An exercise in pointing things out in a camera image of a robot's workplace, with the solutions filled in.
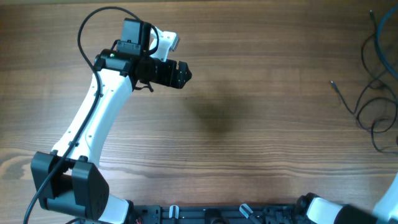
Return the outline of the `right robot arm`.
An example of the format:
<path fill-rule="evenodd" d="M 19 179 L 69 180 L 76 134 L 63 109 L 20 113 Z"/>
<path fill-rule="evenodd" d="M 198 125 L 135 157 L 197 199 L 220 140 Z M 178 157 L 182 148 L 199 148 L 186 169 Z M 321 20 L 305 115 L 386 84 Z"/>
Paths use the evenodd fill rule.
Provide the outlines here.
<path fill-rule="evenodd" d="M 397 178 L 395 178 L 371 213 L 353 205 L 340 205 L 316 194 L 301 196 L 293 216 L 303 216 L 317 224 L 391 224 L 397 223 Z"/>

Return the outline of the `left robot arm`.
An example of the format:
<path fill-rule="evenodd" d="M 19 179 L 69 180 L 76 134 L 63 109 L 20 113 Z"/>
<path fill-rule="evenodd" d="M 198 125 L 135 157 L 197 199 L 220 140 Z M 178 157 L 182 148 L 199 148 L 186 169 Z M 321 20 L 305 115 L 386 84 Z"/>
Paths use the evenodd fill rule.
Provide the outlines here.
<path fill-rule="evenodd" d="M 130 200 L 115 197 L 98 166 L 104 142 L 131 93 L 153 83 L 181 89 L 192 73 L 185 62 L 168 59 L 179 36 L 137 19 L 125 19 L 121 38 L 90 63 L 88 93 L 62 138 L 30 164 L 36 194 L 45 210 L 75 221 L 139 223 Z"/>

